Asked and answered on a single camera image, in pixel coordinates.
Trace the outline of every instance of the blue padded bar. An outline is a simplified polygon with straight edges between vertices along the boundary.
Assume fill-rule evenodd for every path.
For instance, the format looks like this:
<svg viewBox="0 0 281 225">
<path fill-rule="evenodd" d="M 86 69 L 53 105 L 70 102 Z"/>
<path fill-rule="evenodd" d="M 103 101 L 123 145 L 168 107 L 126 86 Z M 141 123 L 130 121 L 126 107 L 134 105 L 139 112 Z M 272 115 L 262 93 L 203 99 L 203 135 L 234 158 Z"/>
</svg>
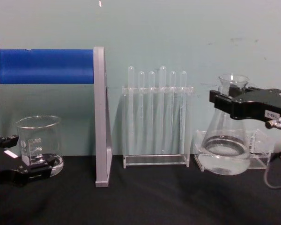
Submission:
<svg viewBox="0 0 281 225">
<path fill-rule="evenodd" d="M 94 83 L 93 50 L 0 49 L 0 84 Z"/>
</svg>

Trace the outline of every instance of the light blue wall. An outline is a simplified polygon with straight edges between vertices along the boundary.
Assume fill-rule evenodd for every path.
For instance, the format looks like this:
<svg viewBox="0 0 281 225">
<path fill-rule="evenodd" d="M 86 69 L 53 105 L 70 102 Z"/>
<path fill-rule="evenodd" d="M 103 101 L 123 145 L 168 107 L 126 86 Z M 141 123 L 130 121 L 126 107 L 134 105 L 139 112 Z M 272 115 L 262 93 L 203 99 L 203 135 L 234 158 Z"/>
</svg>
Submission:
<svg viewBox="0 0 281 225">
<path fill-rule="evenodd" d="M 213 114 L 208 91 L 234 72 L 262 88 L 281 89 L 281 0 L 0 0 L 1 48 L 106 49 L 115 153 L 116 115 L 129 65 L 185 70 L 195 87 L 193 129 Z M 0 87 L 0 134 L 32 114 L 63 119 L 65 155 L 92 154 L 92 85 Z M 247 121 L 250 128 L 262 127 Z M 275 138 L 281 132 L 269 133 Z"/>
</svg>

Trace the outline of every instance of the gray vertical post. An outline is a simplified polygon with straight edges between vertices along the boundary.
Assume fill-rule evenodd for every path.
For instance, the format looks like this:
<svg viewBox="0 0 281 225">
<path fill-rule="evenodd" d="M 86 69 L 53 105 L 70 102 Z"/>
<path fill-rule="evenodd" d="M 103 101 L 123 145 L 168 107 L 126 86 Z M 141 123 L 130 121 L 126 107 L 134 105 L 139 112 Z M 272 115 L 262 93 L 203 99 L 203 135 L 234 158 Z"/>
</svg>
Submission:
<svg viewBox="0 0 281 225">
<path fill-rule="evenodd" d="M 112 160 L 106 65 L 103 47 L 94 47 L 96 187 L 108 187 Z"/>
</svg>

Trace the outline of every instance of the black table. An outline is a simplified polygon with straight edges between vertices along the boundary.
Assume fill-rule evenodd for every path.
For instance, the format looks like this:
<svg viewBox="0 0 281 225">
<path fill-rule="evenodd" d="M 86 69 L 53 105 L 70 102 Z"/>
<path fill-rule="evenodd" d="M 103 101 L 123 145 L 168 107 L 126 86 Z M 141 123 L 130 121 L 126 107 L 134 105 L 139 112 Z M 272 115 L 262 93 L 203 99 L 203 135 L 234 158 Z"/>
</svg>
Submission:
<svg viewBox="0 0 281 225">
<path fill-rule="evenodd" d="M 64 157 L 63 171 L 25 187 L 0 186 L 3 225 L 281 225 L 281 190 L 263 170 L 237 176 L 183 165 L 123 169 L 113 158 L 110 186 L 95 187 L 95 157 Z M 270 180 L 281 182 L 281 162 Z"/>
</svg>

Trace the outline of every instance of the clear acrylic stand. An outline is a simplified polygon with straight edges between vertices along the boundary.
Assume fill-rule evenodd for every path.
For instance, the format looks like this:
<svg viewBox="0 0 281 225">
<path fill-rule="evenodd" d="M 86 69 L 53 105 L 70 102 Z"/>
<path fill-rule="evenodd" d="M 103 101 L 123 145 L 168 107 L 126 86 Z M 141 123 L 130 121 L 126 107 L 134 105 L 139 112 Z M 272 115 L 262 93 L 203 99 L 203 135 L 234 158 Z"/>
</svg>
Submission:
<svg viewBox="0 0 281 225">
<path fill-rule="evenodd" d="M 122 89 L 124 168 L 128 165 L 189 166 L 192 87 L 186 72 L 136 73 L 128 68 L 128 87 Z"/>
<path fill-rule="evenodd" d="M 199 155 L 201 154 L 200 147 L 205 134 L 205 131 L 196 131 L 192 150 L 195 160 L 202 172 L 206 168 L 204 168 L 200 162 Z M 259 129 L 254 131 L 246 131 L 246 139 L 249 143 L 250 149 L 251 164 L 249 169 L 266 169 L 271 157 L 271 153 L 274 150 L 274 141 Z"/>
</svg>

